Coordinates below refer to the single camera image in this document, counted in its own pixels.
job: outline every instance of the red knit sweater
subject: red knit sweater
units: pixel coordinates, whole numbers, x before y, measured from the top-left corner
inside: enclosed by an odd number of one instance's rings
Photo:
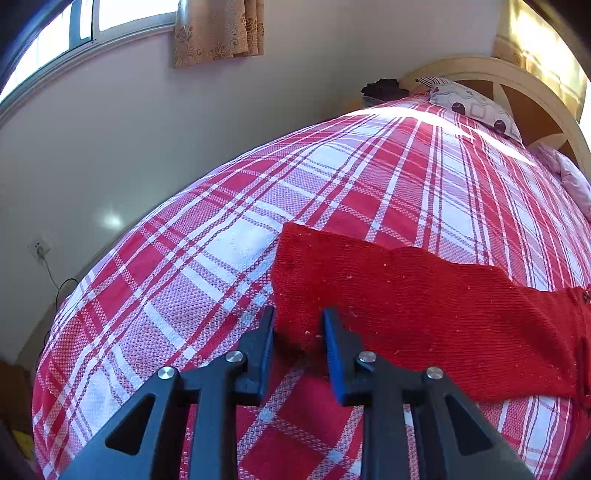
[[[293,223],[284,225],[271,279],[277,333],[299,348],[323,350],[320,312],[333,306],[366,348],[404,368],[438,365],[476,401],[549,395],[591,408],[583,288],[520,287],[500,268]],[[588,429],[578,428],[580,444]]]

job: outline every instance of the black circle on pillow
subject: black circle on pillow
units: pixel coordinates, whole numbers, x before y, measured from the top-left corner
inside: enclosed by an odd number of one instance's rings
[[[452,105],[452,110],[461,115],[466,115],[466,107],[460,102],[454,103]]]
[[[504,134],[505,131],[507,130],[507,126],[505,125],[505,122],[503,120],[497,120],[495,122],[495,130]]]

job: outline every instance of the yellow object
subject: yellow object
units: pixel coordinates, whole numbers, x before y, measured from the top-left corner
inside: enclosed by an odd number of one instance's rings
[[[18,432],[16,430],[12,431],[12,436],[14,436],[14,439],[17,441],[17,444],[25,458],[29,461],[33,461],[35,458],[35,444],[33,443],[32,437],[26,433]]]
[[[587,76],[562,38],[523,0],[503,0],[492,56],[530,72],[581,118]]]

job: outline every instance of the sunlit curtain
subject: sunlit curtain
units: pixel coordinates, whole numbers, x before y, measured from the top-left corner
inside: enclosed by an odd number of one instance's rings
[[[263,54],[263,0],[180,0],[174,64]]]
[[[492,56],[514,63],[539,78],[579,120],[587,77],[564,41],[523,0],[502,0]]]

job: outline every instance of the white patterned pillow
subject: white patterned pillow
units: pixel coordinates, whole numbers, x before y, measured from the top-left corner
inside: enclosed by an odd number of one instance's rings
[[[429,101],[473,118],[496,132],[523,143],[513,117],[493,100],[471,88],[441,77],[421,77],[417,82],[430,88]]]

